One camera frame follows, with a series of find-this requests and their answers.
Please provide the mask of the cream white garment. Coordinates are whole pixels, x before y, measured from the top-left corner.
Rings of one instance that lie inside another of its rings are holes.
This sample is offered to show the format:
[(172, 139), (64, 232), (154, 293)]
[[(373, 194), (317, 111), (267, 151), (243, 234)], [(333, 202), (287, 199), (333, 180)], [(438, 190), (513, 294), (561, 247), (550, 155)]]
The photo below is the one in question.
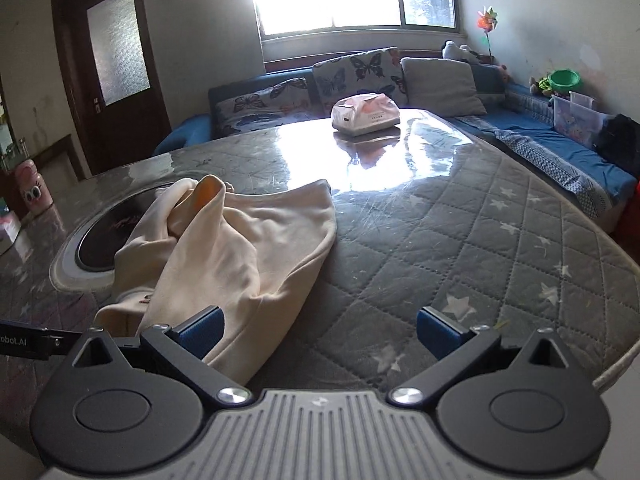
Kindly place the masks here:
[(203, 360), (245, 385), (298, 317), (336, 231), (325, 180), (243, 195), (215, 176), (181, 179), (154, 200), (116, 252), (114, 301), (93, 323), (132, 337), (221, 308), (224, 336)]

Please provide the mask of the round black induction cooktop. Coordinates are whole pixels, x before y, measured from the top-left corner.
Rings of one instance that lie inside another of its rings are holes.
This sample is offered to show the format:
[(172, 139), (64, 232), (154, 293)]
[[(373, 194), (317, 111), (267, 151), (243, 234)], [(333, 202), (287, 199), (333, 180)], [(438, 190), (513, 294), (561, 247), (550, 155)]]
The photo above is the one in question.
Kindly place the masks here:
[(53, 258), (49, 280), (60, 292), (109, 290), (114, 282), (115, 254), (130, 237), (154, 200), (176, 181), (200, 180), (204, 171), (191, 170), (145, 183), (119, 193), (99, 206), (66, 238)]

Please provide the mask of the pink cartoon eyed bottle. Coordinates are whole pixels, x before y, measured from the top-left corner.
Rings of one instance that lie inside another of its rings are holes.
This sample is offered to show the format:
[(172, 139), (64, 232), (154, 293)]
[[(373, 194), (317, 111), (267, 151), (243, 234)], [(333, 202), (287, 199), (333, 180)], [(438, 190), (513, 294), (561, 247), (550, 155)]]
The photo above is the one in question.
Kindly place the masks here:
[(26, 159), (14, 168), (14, 177), (28, 210), (39, 216), (53, 205), (53, 197), (31, 159)]

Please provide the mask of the white tissue box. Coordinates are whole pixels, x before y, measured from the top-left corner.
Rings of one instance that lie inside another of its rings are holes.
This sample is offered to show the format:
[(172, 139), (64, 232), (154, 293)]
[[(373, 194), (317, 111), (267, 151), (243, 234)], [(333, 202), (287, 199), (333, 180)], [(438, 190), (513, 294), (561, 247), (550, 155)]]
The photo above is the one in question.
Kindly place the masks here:
[(7, 252), (21, 233), (22, 224), (14, 211), (10, 211), (0, 220), (0, 255)]

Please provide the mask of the pink white tissue pack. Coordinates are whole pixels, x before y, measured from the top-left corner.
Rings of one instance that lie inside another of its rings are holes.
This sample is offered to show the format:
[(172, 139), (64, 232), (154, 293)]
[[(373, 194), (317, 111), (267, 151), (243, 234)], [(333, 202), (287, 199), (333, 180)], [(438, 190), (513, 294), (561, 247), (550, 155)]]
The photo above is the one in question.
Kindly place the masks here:
[(346, 136), (364, 136), (400, 124), (400, 109), (383, 93), (348, 96), (334, 104), (332, 127)]

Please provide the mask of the plain grey cushion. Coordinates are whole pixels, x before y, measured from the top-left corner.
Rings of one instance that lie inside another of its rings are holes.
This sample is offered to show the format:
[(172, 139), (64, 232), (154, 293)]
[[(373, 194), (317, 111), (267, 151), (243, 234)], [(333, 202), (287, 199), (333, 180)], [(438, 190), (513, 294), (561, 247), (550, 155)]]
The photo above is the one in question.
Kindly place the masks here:
[(440, 117), (486, 114), (470, 64), (442, 58), (403, 58), (400, 65), (410, 107)]

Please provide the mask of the clear plastic storage box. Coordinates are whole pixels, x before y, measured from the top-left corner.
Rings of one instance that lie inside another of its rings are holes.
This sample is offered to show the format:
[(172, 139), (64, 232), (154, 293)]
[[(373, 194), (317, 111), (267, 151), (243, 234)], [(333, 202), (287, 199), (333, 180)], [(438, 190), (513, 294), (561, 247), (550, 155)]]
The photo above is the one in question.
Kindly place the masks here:
[(555, 131), (585, 148), (593, 148), (593, 142), (604, 128), (608, 114), (560, 96), (552, 96), (551, 102)]

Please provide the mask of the black backpack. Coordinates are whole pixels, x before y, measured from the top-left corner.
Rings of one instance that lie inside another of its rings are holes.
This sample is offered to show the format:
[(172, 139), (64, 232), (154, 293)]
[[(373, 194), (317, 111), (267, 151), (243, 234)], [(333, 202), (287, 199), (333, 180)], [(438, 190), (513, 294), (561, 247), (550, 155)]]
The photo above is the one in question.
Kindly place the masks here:
[(638, 179), (640, 172), (638, 122), (623, 114), (608, 118), (593, 142), (593, 147), (607, 162)]

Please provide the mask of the butterfly cushion left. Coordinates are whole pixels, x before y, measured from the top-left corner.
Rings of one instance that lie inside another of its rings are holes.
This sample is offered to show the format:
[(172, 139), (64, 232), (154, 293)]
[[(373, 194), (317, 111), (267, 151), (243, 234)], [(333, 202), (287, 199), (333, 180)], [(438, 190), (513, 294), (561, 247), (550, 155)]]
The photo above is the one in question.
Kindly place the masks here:
[(216, 133), (222, 136), (274, 128), (316, 118), (304, 77), (232, 96), (214, 107)]

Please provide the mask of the butterfly cushion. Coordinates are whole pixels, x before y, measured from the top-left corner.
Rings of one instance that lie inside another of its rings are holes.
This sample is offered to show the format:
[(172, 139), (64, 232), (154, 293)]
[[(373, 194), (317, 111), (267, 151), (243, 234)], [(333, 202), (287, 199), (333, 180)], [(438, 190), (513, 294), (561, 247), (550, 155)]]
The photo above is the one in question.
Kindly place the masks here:
[(274, 128), (316, 118), (304, 77), (232, 96), (214, 107), (216, 133), (222, 136)]
[(408, 105), (398, 47), (331, 58), (311, 70), (327, 113), (339, 100), (365, 93), (385, 94), (399, 107)]

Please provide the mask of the butterfly cushion right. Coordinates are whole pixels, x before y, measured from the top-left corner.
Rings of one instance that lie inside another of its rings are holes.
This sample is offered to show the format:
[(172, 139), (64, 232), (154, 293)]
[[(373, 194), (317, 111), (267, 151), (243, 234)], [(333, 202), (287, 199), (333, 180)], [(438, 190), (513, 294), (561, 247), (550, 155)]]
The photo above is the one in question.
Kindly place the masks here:
[(331, 58), (311, 70), (327, 113), (339, 100), (365, 93), (385, 94), (399, 107), (408, 105), (398, 47)]

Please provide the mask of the green plastic bowl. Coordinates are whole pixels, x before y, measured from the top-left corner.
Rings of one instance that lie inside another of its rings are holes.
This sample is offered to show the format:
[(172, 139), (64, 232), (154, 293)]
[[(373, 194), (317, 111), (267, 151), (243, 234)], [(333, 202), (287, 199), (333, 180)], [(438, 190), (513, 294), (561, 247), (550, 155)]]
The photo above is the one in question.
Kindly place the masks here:
[(582, 86), (582, 77), (574, 70), (554, 70), (548, 81), (551, 88), (559, 93), (577, 91)]

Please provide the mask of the white plush toy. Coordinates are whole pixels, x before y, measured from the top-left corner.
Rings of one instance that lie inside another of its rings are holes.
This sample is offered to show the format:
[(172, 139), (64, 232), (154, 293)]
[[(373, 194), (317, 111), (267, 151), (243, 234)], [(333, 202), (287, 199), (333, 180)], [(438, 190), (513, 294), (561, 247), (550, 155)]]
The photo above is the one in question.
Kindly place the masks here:
[(470, 64), (478, 64), (480, 55), (471, 50), (467, 44), (458, 46), (454, 41), (448, 40), (442, 46), (442, 58), (450, 61), (460, 61)]

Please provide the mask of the colourful pinwheel toy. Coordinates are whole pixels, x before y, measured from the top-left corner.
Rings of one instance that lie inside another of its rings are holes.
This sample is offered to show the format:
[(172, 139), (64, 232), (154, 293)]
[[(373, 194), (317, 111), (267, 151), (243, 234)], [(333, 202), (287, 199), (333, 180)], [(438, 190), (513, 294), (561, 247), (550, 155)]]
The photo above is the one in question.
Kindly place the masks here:
[(477, 13), (477, 27), (483, 32), (488, 55), (492, 56), (490, 34), (498, 26), (498, 13), (493, 6), (485, 6)]

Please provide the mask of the dark wooden door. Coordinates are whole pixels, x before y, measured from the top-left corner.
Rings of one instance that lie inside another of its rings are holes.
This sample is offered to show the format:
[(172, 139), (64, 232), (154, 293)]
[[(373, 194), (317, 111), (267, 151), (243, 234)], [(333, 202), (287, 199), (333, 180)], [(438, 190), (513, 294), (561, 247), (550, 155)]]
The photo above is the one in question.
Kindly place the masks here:
[(66, 98), (93, 174), (152, 156), (170, 133), (143, 0), (51, 0)]

